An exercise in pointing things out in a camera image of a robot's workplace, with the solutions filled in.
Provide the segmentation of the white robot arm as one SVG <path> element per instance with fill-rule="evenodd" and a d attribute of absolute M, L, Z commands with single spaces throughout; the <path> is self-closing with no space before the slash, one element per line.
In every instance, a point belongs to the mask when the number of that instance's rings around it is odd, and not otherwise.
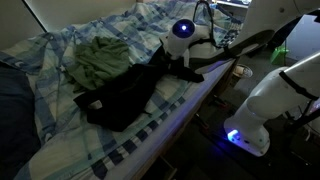
<path fill-rule="evenodd" d="M 200 42 L 209 35 L 202 25 L 180 19 L 164 39 L 166 52 L 176 60 L 191 53 L 190 70 L 208 73 L 222 59 L 247 55 L 269 42 L 290 21 L 320 7 L 320 0 L 252 0 L 239 35 L 231 44 L 214 52 Z M 234 115 L 223 124 L 228 140 L 257 156 L 270 147 L 265 123 L 308 100 L 319 98 L 320 55 L 314 53 L 291 66 L 268 67 L 268 73 L 256 84 Z"/>

